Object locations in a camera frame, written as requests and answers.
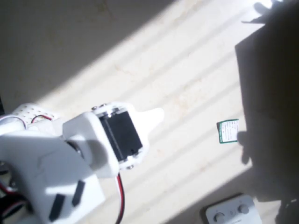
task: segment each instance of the white plastic part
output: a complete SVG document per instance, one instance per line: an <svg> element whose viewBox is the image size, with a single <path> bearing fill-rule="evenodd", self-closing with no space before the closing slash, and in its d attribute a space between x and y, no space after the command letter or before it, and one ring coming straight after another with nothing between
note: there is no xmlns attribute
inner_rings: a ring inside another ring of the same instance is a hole
<svg viewBox="0 0 299 224"><path fill-rule="evenodd" d="M241 195L206 210L209 224L262 224L252 197Z"/></svg>
<svg viewBox="0 0 299 224"><path fill-rule="evenodd" d="M41 223L76 223L104 202L97 176L61 139L26 130L0 136L0 145L0 161L11 168L19 191L31 202ZM85 182L85 187L79 205L73 207L71 201L79 180ZM56 194L65 195L65 200L59 219L51 222Z"/></svg>
<svg viewBox="0 0 299 224"><path fill-rule="evenodd" d="M21 131L21 130L25 130L25 127L23 125L23 123L18 120L18 119L14 119L12 118L12 122L9 123L0 123L0 135L9 133L9 132L15 132L15 131Z"/></svg>
<svg viewBox="0 0 299 224"><path fill-rule="evenodd" d="M30 124L32 119L37 115L46 115L53 120L59 118L57 113L54 113L48 109L41 108L39 105L33 103L22 104L15 109L12 114L20 116L27 124ZM35 121L40 121L44 118L36 118Z"/></svg>
<svg viewBox="0 0 299 224"><path fill-rule="evenodd" d="M71 143L80 138L77 145L86 162L91 165L99 178L118 175L118 161L105 130L95 114L85 112L64 123L63 137Z"/></svg>
<svg viewBox="0 0 299 224"><path fill-rule="evenodd" d="M94 114L102 114L106 111L119 108L122 111L128 111L133 125L137 131L142 148L139 149L138 155L130 156L126 161L121 161L119 164L120 169L127 169L143 161L150 148L149 133L157 127L164 119L164 111L160 108L137 112L133 105L123 102L111 102L105 106L101 106L93 111Z"/></svg>

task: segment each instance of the white floor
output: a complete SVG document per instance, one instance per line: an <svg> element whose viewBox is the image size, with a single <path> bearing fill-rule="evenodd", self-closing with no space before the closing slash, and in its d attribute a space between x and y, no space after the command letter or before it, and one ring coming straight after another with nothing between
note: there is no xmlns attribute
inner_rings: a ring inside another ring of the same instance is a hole
<svg viewBox="0 0 299 224"><path fill-rule="evenodd" d="M145 161L122 172L123 223L200 224L201 208L236 193L251 194L263 223L274 223L279 198L259 195L242 145L219 144L216 127L239 119L246 130L235 45L262 26L242 23L258 16L256 1L141 2L8 6L4 107L31 101L68 118L113 100L162 107ZM101 183L107 200L86 223L117 217L114 180Z"/></svg>

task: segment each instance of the button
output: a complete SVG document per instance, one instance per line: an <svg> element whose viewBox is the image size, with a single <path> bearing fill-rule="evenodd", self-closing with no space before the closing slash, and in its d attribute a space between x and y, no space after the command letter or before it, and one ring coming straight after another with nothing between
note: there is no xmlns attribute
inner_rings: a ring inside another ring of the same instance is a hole
<svg viewBox="0 0 299 224"><path fill-rule="evenodd" d="M241 204L238 208L238 211L243 214L247 214L249 212L249 208L245 204Z"/></svg>
<svg viewBox="0 0 299 224"><path fill-rule="evenodd" d="M221 212L218 212L214 217L216 223L224 223L224 214Z"/></svg>

